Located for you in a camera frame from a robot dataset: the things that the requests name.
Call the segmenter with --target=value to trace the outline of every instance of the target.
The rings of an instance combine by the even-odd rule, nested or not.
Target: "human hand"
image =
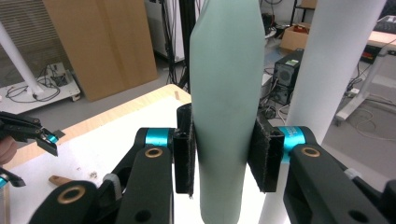
[[[11,136],[0,140],[0,165],[6,164],[14,158],[17,153],[18,144]]]

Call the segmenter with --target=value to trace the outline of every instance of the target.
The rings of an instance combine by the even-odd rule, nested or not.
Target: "white cylinder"
[[[191,98],[201,217],[237,223],[261,95],[264,29],[257,0],[205,0],[191,34]]]
[[[35,81],[35,76],[33,76],[32,71],[30,71],[14,42],[12,42],[2,22],[0,22],[0,44],[3,46],[9,59],[14,63],[31,91],[37,95],[43,93],[43,90]]]
[[[286,125],[321,144],[385,2],[318,0]]]

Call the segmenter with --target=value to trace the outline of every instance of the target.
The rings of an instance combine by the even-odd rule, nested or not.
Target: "bottle body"
[[[206,0],[191,34],[191,97],[205,223],[237,223],[261,94],[264,30],[256,0]]]

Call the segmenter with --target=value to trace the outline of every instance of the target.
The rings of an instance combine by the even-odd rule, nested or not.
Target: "black pole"
[[[178,83],[180,88],[187,84],[187,92],[191,92],[190,85],[190,36],[195,25],[195,0],[179,0],[181,32],[183,34],[184,63],[186,69]]]

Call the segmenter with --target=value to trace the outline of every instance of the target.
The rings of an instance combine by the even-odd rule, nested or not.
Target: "cardboard box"
[[[318,0],[302,0],[300,7],[316,8]]]
[[[306,28],[307,33],[300,33],[294,31],[294,26],[289,27],[283,34],[280,47],[287,50],[305,49],[306,40],[308,39],[308,33],[310,29],[309,23],[300,23]]]
[[[143,0],[44,0],[90,101],[158,77]]]

